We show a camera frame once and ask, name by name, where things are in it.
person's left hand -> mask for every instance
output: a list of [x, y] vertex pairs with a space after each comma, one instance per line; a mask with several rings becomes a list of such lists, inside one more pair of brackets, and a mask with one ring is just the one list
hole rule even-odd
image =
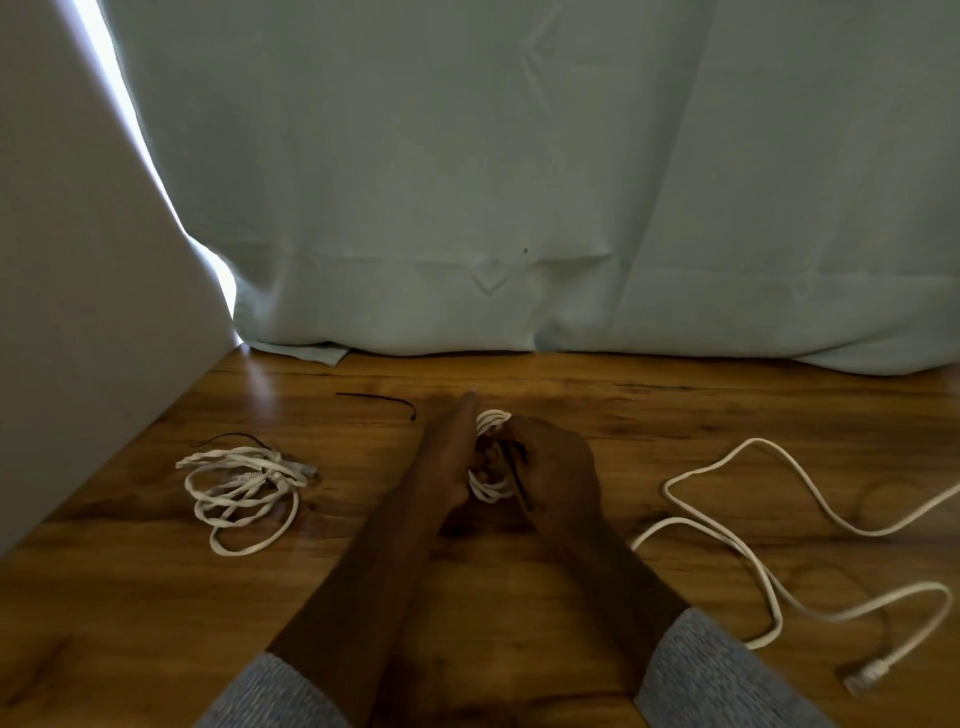
[[410, 466], [409, 474], [417, 482], [449, 498], [450, 509], [467, 500], [467, 468], [474, 457], [479, 401], [476, 390], [467, 392], [453, 409], [427, 425]]

hand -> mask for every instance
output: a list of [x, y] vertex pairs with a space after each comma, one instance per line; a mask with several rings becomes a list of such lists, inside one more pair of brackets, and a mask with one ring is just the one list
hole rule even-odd
[[467, 500], [467, 468], [477, 439], [476, 390], [426, 426], [408, 476], [428, 490], [440, 491], [448, 510]]
[[[581, 435], [514, 415], [497, 436], [526, 450], [524, 458], [519, 448], [512, 448], [516, 474], [529, 505], [527, 517], [548, 541], [578, 537], [604, 522], [593, 451]], [[519, 496], [513, 476], [509, 479]]]

wood grain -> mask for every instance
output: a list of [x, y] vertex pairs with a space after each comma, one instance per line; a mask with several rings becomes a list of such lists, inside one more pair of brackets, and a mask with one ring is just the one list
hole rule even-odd
[[[753, 435], [776, 440], [842, 516], [892, 522], [960, 472], [960, 371], [858, 377], [783, 362], [618, 354], [349, 355], [329, 369], [238, 350], [113, 457], [0, 564], [0, 724], [190, 725], [290, 618], [402, 473], [422, 423], [470, 386], [484, 405], [538, 415], [591, 441], [604, 508], [623, 537], [666, 512], [667, 477]], [[337, 397], [367, 392], [402, 404]], [[225, 559], [194, 521], [173, 464], [244, 430], [320, 468], [280, 541]], [[762, 450], [678, 490], [755, 546], [810, 606], [907, 581], [960, 589], [960, 501], [888, 539], [840, 532]], [[240, 546], [283, 518], [230, 534]], [[643, 556], [738, 637], [767, 624], [751, 575], [720, 545], [666, 531]], [[953, 725], [960, 626], [944, 627], [876, 692], [833, 671], [915, 629], [917, 597], [823, 625], [786, 610], [760, 654], [841, 725]], [[469, 504], [444, 526], [381, 691], [380, 725], [642, 725], [622, 662], [512, 503]]]

person's right hand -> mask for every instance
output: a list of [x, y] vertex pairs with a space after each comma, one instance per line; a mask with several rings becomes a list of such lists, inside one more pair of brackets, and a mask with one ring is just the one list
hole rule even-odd
[[603, 522], [600, 481], [593, 451], [583, 436], [546, 420], [514, 415], [497, 432], [497, 439], [520, 443], [526, 457], [511, 446], [516, 474], [523, 486], [521, 507], [548, 541], [577, 537]]

white cable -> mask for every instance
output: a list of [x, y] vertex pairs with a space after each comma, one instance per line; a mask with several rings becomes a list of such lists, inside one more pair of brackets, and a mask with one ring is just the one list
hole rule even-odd
[[929, 637], [937, 627], [940, 626], [941, 622], [949, 614], [950, 607], [953, 604], [953, 594], [950, 592], [950, 589], [940, 582], [936, 581], [920, 581], [915, 584], [908, 584], [906, 586], [895, 589], [892, 592], [888, 592], [884, 595], [877, 596], [869, 601], [864, 602], [850, 609], [845, 609], [840, 612], [818, 612], [816, 610], [810, 609], [802, 604], [795, 596], [793, 596], [786, 587], [784, 587], [774, 574], [767, 569], [767, 567], [760, 561], [756, 554], [747, 546], [743, 541], [741, 541], [736, 534], [730, 531], [725, 526], [721, 525], [712, 518], [704, 515], [698, 511], [693, 506], [685, 503], [680, 500], [678, 497], [670, 493], [670, 488], [679, 483], [681, 480], [686, 480], [692, 475], [699, 475], [701, 473], [708, 473], [709, 471], [716, 470], [717, 468], [722, 468], [724, 465], [729, 463], [731, 460], [736, 457], [736, 455], [743, 450], [744, 448], [752, 445], [753, 443], [759, 443], [765, 445], [768, 448], [775, 450], [780, 456], [782, 456], [787, 463], [789, 463], [797, 474], [803, 479], [804, 484], [809, 489], [810, 493], [816, 499], [817, 503], [824, 510], [824, 513], [827, 514], [828, 518], [836, 523], [841, 528], [855, 533], [859, 536], [869, 536], [869, 537], [880, 537], [888, 536], [891, 533], [899, 531], [900, 529], [906, 527], [920, 516], [925, 514], [932, 508], [935, 508], [940, 503], [944, 502], [950, 497], [960, 493], [960, 483], [954, 485], [952, 488], [945, 490], [939, 496], [932, 498], [924, 505], [917, 508], [915, 511], [900, 519], [896, 523], [886, 528], [880, 528], [876, 531], [865, 531], [863, 529], [857, 528], [856, 526], [847, 523], [842, 518], [837, 516], [836, 513], [829, 507], [827, 502], [824, 500], [824, 497], [820, 494], [820, 491], [817, 490], [817, 487], [813, 484], [813, 481], [810, 479], [809, 475], [806, 474], [804, 469], [800, 466], [791, 455], [785, 449], [781, 448], [776, 443], [773, 443], [769, 440], [764, 440], [759, 437], [752, 437], [749, 440], [741, 443], [739, 446], [731, 450], [725, 457], [717, 460], [712, 465], [707, 465], [704, 468], [698, 468], [697, 470], [689, 471], [687, 473], [682, 473], [676, 477], [670, 478], [661, 487], [660, 491], [667, 500], [669, 500], [674, 505], [683, 509], [686, 513], [691, 515], [694, 520], [688, 518], [668, 518], [663, 521], [657, 522], [640, 534], [634, 542], [631, 544], [631, 548], [636, 551], [640, 545], [650, 538], [657, 531], [665, 528], [668, 525], [682, 524], [690, 526], [691, 528], [696, 528], [698, 531], [706, 533], [708, 536], [712, 536], [717, 541], [720, 541], [730, 548], [733, 548], [739, 554], [744, 556], [756, 569], [756, 575], [760, 580], [760, 587], [763, 590], [764, 596], [767, 600], [767, 605], [770, 608], [770, 615], [773, 617], [774, 624], [773, 626], [763, 635], [757, 637], [755, 640], [751, 640], [747, 643], [747, 647], [750, 649], [759, 649], [773, 642], [783, 629], [783, 613], [780, 610], [780, 602], [777, 599], [777, 594], [789, 602], [795, 609], [799, 612], [807, 615], [808, 617], [813, 617], [814, 619], [820, 619], [822, 621], [830, 622], [840, 622], [847, 621], [848, 619], [856, 619], [858, 617], [863, 617], [864, 615], [870, 614], [871, 612], [881, 609], [882, 607], [892, 604], [895, 601], [900, 601], [903, 598], [906, 598], [911, 595], [920, 594], [922, 592], [940, 592], [944, 595], [944, 601], [940, 606], [940, 609], [937, 610], [927, 623], [914, 634], [909, 640], [904, 642], [901, 646], [892, 650], [889, 654], [882, 658], [877, 658], [868, 662], [864, 667], [862, 667], [858, 672], [855, 672], [852, 675], [849, 675], [844, 679], [844, 685], [851, 692], [857, 693], [862, 692], [870, 688], [873, 683], [879, 680], [883, 675], [885, 675], [892, 665], [894, 665], [899, 660], [903, 659], [907, 654], [909, 654], [917, 645], [922, 643], [927, 637]]
[[[510, 413], [502, 409], [488, 409], [486, 412], [481, 412], [477, 415], [477, 437], [487, 430], [503, 425], [509, 419]], [[481, 483], [476, 475], [467, 471], [467, 481], [473, 494], [485, 503], [496, 503], [503, 498], [514, 496], [514, 491], [506, 480], [501, 480], [499, 483]]]
[[[290, 527], [300, 507], [299, 489], [307, 483], [307, 479], [317, 474], [313, 466], [284, 460], [281, 453], [264, 448], [234, 448], [213, 449], [209, 452], [196, 452], [184, 457], [177, 468], [194, 468], [194, 471], [183, 481], [187, 493], [197, 502], [193, 505], [194, 515], [211, 526], [210, 548], [221, 556], [246, 556], [266, 548]], [[208, 473], [216, 470], [234, 470], [243, 468], [247, 472], [229, 477], [219, 485], [214, 485], [205, 491], [198, 490], [193, 485], [193, 478], [198, 473]], [[274, 490], [266, 496], [258, 497], [260, 489], [268, 483]], [[274, 507], [281, 498], [290, 494], [293, 502], [287, 520], [267, 539], [258, 544], [231, 551], [225, 548], [217, 539], [221, 528], [240, 528], [257, 521]], [[259, 510], [251, 516], [236, 521], [229, 518], [237, 508], [256, 508]], [[207, 511], [213, 508], [226, 508], [219, 517], [208, 516]]]

